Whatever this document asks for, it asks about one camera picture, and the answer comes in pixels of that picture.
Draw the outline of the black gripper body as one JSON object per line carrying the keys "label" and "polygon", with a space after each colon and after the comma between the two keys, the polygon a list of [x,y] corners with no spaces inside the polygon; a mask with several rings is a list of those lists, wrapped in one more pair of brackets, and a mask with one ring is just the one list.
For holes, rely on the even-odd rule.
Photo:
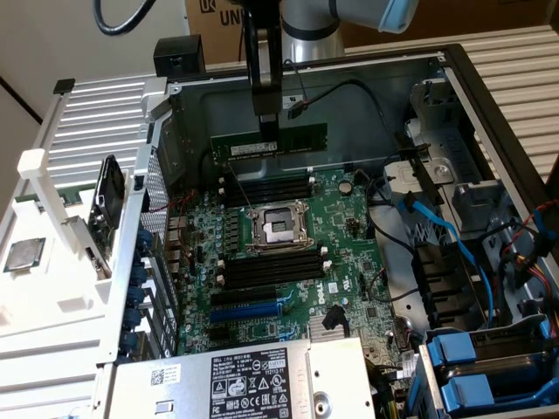
{"label": "black gripper body", "polygon": [[280,0],[243,0],[243,26],[274,29],[280,26]]}

